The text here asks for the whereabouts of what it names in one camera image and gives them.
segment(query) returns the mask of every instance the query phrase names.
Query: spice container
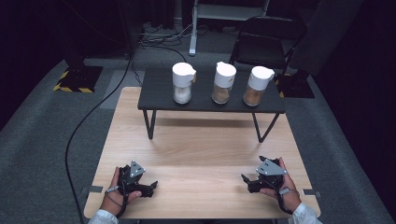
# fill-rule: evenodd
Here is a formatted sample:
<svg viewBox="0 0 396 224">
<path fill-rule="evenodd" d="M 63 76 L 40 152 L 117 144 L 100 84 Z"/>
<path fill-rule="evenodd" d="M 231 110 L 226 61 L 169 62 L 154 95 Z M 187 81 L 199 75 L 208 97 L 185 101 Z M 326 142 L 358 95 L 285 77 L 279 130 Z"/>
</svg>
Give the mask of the spice container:
<svg viewBox="0 0 396 224">
<path fill-rule="evenodd" d="M 262 101 L 268 82 L 274 77 L 274 74 L 274 70 L 262 66 L 255 66 L 251 69 L 247 89 L 243 96 L 247 105 L 256 106 Z"/>
<path fill-rule="evenodd" d="M 230 100 L 236 69 L 233 65 L 219 62 L 216 67 L 215 83 L 212 99 L 218 104 L 225 104 Z"/>
<path fill-rule="evenodd" d="M 186 104 L 191 99 L 191 86 L 195 81 L 196 71 L 188 63 L 176 63 L 172 72 L 174 100 L 179 104 Z"/>
</svg>

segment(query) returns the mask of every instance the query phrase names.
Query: sleeve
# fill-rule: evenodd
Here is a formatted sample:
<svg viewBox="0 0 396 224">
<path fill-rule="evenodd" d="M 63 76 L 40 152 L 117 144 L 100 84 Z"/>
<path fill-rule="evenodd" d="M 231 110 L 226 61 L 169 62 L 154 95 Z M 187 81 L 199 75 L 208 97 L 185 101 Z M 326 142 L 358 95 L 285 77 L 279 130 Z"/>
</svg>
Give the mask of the sleeve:
<svg viewBox="0 0 396 224">
<path fill-rule="evenodd" d="M 99 209 L 88 224 L 119 224 L 119 220 L 106 210 Z"/>
<path fill-rule="evenodd" d="M 317 218 L 317 213 L 304 203 L 300 203 L 289 218 L 289 224 L 321 224 Z"/>
</svg>

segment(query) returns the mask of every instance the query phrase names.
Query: wooden tabletop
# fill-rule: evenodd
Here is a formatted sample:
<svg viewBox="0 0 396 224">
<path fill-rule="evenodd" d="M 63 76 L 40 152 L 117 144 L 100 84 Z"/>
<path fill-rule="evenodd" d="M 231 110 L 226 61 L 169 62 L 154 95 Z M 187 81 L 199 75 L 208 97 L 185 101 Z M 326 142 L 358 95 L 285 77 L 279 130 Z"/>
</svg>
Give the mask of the wooden tabletop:
<svg viewBox="0 0 396 224">
<path fill-rule="evenodd" d="M 286 116 L 280 115 L 263 143 L 257 142 L 249 113 L 158 111 L 156 137 L 149 140 L 141 110 L 140 88 L 124 88 L 99 160 L 84 215 L 99 208 L 116 166 L 135 160 L 146 169 L 139 183 L 158 180 L 152 198 L 139 198 L 127 206 L 124 218 L 282 218 L 275 199 L 249 193 L 241 174 L 258 174 L 259 156 L 282 157 L 301 199 L 320 215 Z M 269 123 L 273 115 L 257 115 Z"/>
</svg>

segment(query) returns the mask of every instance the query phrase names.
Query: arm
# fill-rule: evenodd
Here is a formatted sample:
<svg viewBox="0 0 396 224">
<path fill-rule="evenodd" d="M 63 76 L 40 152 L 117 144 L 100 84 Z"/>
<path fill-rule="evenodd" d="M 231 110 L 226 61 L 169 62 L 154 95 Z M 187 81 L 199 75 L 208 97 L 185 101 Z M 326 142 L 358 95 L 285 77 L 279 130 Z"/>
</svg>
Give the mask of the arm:
<svg viewBox="0 0 396 224">
<path fill-rule="evenodd" d="M 286 170 L 286 166 L 282 158 L 279 158 L 279 166 Z M 286 174 L 283 176 L 284 176 L 284 183 L 281 189 L 284 188 L 290 189 L 290 191 L 283 194 L 283 200 L 285 202 L 285 206 L 293 213 L 293 216 L 289 219 L 289 223 L 290 224 L 321 223 L 318 221 L 317 214 L 315 213 L 315 211 L 301 201 L 300 194 L 296 190 L 296 187 L 290 175 Z M 261 189 L 260 193 L 277 199 L 276 192 L 273 189 Z"/>
<path fill-rule="evenodd" d="M 119 180 L 120 168 L 116 167 L 113 179 L 111 180 L 110 189 L 117 186 Z M 134 191 L 128 195 L 128 203 L 139 198 L 142 195 L 140 191 Z M 120 212 L 122 207 L 122 195 L 118 190 L 112 190 L 110 192 L 105 192 L 102 204 L 99 210 L 96 212 L 95 216 L 90 220 L 90 224 L 101 224 L 101 223 L 112 223 L 117 224 L 119 221 L 116 215 Z"/>
</svg>

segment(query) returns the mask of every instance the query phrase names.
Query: black metal leg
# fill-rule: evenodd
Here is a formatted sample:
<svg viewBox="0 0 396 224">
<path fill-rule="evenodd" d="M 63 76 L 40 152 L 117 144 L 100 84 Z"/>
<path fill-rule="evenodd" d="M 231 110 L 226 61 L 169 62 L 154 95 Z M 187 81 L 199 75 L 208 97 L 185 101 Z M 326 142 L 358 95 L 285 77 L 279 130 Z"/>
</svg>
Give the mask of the black metal leg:
<svg viewBox="0 0 396 224">
<path fill-rule="evenodd" d="M 275 114 L 273 120 L 271 121 L 270 125 L 267 128 L 267 131 L 265 131 L 265 134 L 263 136 L 260 134 L 259 123 L 257 122 L 256 114 L 251 113 L 251 115 L 253 116 L 253 121 L 254 121 L 254 126 L 256 127 L 257 137 L 259 138 L 259 142 L 262 143 L 264 141 L 265 137 L 267 137 L 268 133 L 274 127 L 275 122 L 276 122 L 277 118 L 279 117 L 279 114 Z"/>
<path fill-rule="evenodd" d="M 154 135 L 154 125 L 155 125 L 156 114 L 157 114 L 157 110 L 153 110 L 152 115 L 151 115 L 151 125 L 150 125 L 148 111 L 143 110 L 143 115 L 145 116 L 146 128 L 148 129 L 148 138 L 149 139 L 152 139 L 152 136 Z"/>
</svg>

